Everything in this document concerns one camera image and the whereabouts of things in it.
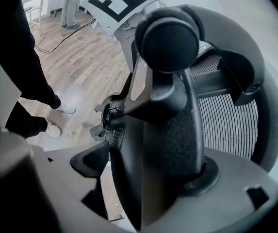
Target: chair leg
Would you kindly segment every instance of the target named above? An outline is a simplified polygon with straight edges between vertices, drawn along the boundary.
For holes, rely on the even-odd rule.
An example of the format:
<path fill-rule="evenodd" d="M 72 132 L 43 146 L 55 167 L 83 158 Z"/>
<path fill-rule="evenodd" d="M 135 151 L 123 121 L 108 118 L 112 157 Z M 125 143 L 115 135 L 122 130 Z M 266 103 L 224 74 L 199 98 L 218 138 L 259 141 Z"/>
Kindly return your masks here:
<path fill-rule="evenodd" d="M 94 22 L 94 24 L 92 25 L 92 29 L 95 29 L 97 25 L 98 25 L 98 21 L 96 20 L 96 21 Z"/>

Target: gray plastic panel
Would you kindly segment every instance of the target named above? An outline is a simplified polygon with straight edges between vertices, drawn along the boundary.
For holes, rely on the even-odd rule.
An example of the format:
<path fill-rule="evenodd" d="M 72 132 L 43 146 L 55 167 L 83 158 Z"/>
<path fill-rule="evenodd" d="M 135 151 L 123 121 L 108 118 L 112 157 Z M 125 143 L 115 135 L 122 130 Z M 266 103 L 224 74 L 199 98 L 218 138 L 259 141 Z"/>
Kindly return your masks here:
<path fill-rule="evenodd" d="M 202 196 L 177 198 L 159 220 L 142 232 L 214 232 L 253 214 L 253 219 L 243 226 L 247 229 L 256 222 L 257 214 L 262 215 L 275 205 L 278 185 L 260 166 L 240 156 L 208 148 L 205 154 L 215 160 L 221 170 L 216 185 Z M 257 210 L 246 192 L 251 187 L 261 187 L 269 197 Z"/>

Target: chair seat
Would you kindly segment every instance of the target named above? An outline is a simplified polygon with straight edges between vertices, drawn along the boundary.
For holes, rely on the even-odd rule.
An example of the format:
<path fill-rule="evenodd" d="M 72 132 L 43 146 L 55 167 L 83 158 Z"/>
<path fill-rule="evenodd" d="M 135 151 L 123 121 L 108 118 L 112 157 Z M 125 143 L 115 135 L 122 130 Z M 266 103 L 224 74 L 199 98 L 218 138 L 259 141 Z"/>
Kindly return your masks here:
<path fill-rule="evenodd" d="M 30 13 L 34 10 L 39 10 L 40 8 L 41 8 L 40 5 L 33 5 L 33 6 L 30 6 L 30 7 L 23 8 L 23 9 L 24 9 L 25 13 Z"/>

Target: shoe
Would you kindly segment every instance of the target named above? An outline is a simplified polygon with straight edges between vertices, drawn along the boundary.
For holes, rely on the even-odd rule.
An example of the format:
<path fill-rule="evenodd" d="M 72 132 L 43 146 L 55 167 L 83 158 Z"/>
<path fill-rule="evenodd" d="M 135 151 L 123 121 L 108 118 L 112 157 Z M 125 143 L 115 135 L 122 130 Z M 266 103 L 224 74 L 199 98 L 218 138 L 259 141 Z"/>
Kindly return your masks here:
<path fill-rule="evenodd" d="M 28 101 L 28 99 L 25 99 L 25 98 L 19 98 L 18 99 L 19 103 L 25 103 L 26 101 Z"/>
<path fill-rule="evenodd" d="M 51 137 L 57 138 L 61 135 L 61 130 L 56 126 L 53 125 L 52 123 L 47 121 L 47 129 L 46 129 L 46 133 L 49 134 Z"/>
<path fill-rule="evenodd" d="M 81 26 L 80 26 L 80 24 L 78 24 L 78 23 L 75 23 L 75 24 L 73 24 L 73 25 L 71 25 L 71 26 L 66 26 L 65 28 L 66 29 L 79 29 Z"/>
<path fill-rule="evenodd" d="M 56 109 L 56 111 L 63 111 L 67 114 L 73 114 L 75 112 L 75 107 L 72 104 L 64 103 L 61 101 L 61 105 Z"/>

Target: person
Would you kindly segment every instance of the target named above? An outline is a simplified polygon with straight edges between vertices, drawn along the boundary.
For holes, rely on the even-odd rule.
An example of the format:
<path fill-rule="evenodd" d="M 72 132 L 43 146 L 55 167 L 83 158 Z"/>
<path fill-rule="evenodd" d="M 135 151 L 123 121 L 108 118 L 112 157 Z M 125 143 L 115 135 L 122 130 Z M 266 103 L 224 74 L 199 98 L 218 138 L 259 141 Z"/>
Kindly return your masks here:
<path fill-rule="evenodd" d="M 80 0 L 65 0 L 61 13 L 61 27 L 78 29 L 80 24 L 75 21 L 75 16 L 80 7 Z"/>
<path fill-rule="evenodd" d="M 62 102 L 48 85 L 40 59 L 34 50 L 35 40 L 30 31 L 21 0 L 12 0 L 4 16 L 6 27 L 0 25 L 0 65 L 22 92 L 21 97 L 38 100 L 52 109 L 71 114 L 75 107 Z M 5 126 L 24 138 L 46 132 L 59 137 L 60 129 L 43 117 L 31 116 L 17 102 Z"/>

